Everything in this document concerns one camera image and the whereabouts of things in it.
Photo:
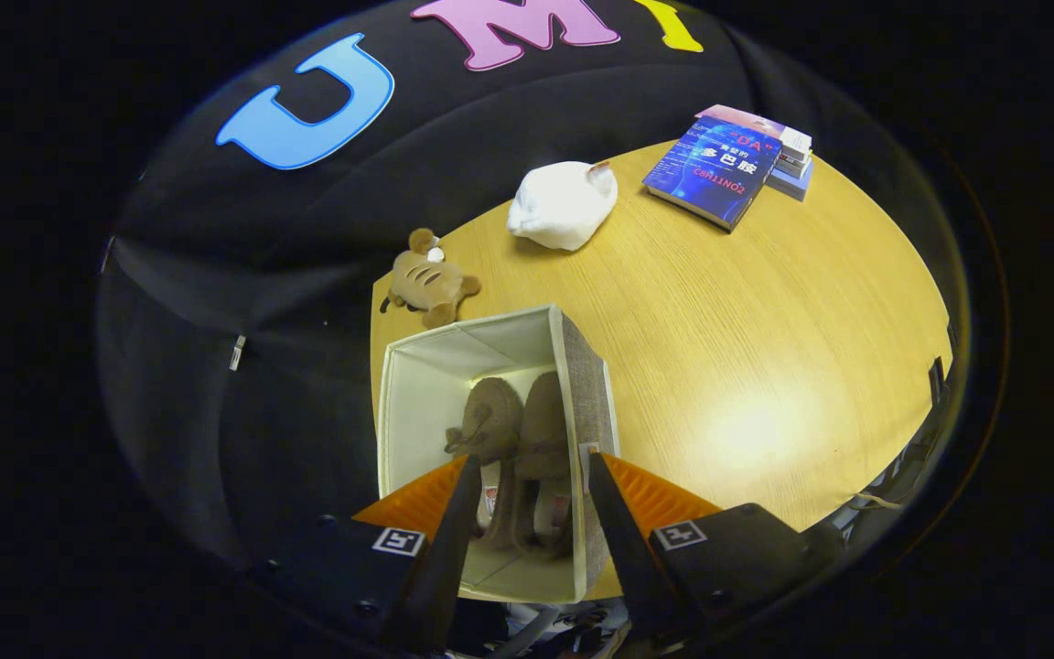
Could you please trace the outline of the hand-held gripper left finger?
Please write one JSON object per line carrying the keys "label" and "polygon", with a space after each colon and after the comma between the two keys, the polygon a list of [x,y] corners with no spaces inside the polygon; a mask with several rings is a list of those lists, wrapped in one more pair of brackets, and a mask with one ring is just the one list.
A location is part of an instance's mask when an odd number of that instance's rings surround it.
{"label": "hand-held gripper left finger", "polygon": [[341,654],[442,654],[477,525],[481,464],[457,456],[351,517],[326,513],[252,567],[272,603]]}

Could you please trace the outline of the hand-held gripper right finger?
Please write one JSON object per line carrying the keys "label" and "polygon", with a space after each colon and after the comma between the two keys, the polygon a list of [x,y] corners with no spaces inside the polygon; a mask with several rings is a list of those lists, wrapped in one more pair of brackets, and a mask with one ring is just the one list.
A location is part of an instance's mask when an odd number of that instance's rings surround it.
{"label": "hand-held gripper right finger", "polygon": [[589,456],[588,484],[640,643],[736,629],[844,554],[831,523],[798,531],[757,503],[720,508],[618,456]]}

